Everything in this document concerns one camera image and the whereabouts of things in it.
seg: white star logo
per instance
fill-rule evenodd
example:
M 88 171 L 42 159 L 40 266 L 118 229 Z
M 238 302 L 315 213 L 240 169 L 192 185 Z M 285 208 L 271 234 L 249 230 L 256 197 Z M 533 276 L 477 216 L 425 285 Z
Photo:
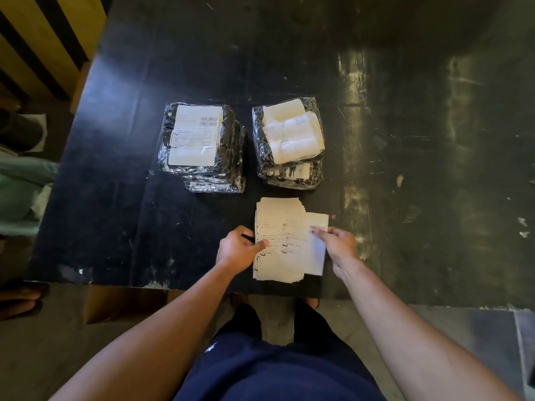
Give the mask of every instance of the white star logo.
M 217 342 L 211 345 L 208 349 L 206 349 L 204 353 L 208 353 L 209 351 L 211 351 L 215 345 L 217 345 Z

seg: green cloth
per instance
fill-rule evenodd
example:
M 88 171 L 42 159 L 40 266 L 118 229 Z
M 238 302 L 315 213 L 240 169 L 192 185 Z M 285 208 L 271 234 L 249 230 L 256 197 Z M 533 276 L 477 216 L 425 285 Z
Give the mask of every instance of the green cloth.
M 0 158 L 0 234 L 37 235 L 39 221 L 30 210 L 58 164 L 37 158 Z

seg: scratched tabletop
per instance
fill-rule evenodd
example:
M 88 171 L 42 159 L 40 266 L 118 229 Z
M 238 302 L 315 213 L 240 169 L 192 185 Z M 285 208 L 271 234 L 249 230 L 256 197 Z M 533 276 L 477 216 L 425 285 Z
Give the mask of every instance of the scratched tabletop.
M 260 197 L 355 234 L 404 301 L 535 307 L 535 0 L 114 0 L 28 270 L 31 280 L 187 289 Z M 315 96 L 317 190 L 255 175 L 251 107 Z M 165 105 L 229 104 L 242 195 L 160 172 Z M 322 277 L 229 288 L 348 298 Z

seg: wooden wall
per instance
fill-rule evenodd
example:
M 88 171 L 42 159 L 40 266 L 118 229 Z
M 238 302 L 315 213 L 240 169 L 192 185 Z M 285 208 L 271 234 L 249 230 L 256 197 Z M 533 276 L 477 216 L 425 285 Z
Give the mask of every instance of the wooden wall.
M 70 100 L 111 0 L 0 0 L 0 97 Z

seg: person's left hand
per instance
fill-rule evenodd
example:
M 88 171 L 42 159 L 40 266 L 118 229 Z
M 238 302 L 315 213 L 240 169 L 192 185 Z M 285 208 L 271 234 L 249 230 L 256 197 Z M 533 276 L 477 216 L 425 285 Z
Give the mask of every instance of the person's left hand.
M 228 269 L 233 275 L 248 268 L 256 254 L 269 246 L 267 239 L 254 244 L 241 234 L 251 237 L 255 235 L 249 228 L 240 225 L 230 231 L 226 238 L 221 239 L 217 251 L 216 266 Z

